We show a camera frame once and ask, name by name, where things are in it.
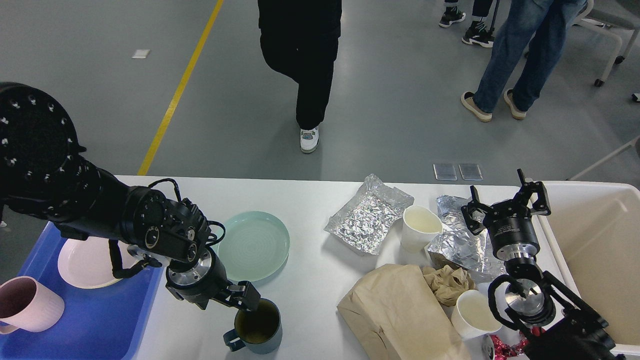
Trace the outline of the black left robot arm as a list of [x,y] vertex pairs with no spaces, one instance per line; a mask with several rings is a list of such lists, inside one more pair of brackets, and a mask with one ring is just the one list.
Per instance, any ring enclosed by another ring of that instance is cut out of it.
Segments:
[[0,89],[1,205],[50,221],[68,239],[109,241],[112,275],[131,278],[166,267],[166,288],[205,310],[210,300],[245,312],[261,296],[249,281],[233,284],[212,245],[222,241],[196,203],[148,186],[128,186],[82,157],[68,112],[51,95],[16,82]]

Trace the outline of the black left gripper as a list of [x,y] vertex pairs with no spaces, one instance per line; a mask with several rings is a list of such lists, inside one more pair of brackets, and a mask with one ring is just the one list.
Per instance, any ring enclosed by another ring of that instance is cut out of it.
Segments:
[[250,281],[232,284],[226,268],[208,247],[191,269],[180,272],[166,269],[166,289],[177,300],[186,300],[205,310],[209,301],[233,307],[243,312],[256,312],[261,295]]

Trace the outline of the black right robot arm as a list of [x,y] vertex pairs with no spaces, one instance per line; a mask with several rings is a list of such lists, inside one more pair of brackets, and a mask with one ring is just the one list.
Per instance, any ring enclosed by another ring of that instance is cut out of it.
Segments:
[[470,201],[461,207],[468,230],[487,230],[493,256],[506,274],[489,285],[488,306],[503,326],[527,340],[531,360],[624,360],[614,354],[608,322],[551,272],[537,264],[540,244],[532,219],[551,214],[547,191],[540,181],[527,181],[518,170],[521,187],[513,198],[487,205],[470,187]]

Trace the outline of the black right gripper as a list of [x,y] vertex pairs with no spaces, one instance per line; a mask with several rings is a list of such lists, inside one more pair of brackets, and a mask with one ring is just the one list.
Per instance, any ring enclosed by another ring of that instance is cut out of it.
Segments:
[[[480,202],[476,187],[470,186],[471,200],[461,207],[467,229],[477,236],[487,228],[493,255],[502,261],[533,259],[539,253],[540,245],[531,216],[551,214],[544,183],[526,180],[521,168],[517,173],[521,187],[511,200],[489,206]],[[484,223],[474,218],[475,214],[485,215]]]

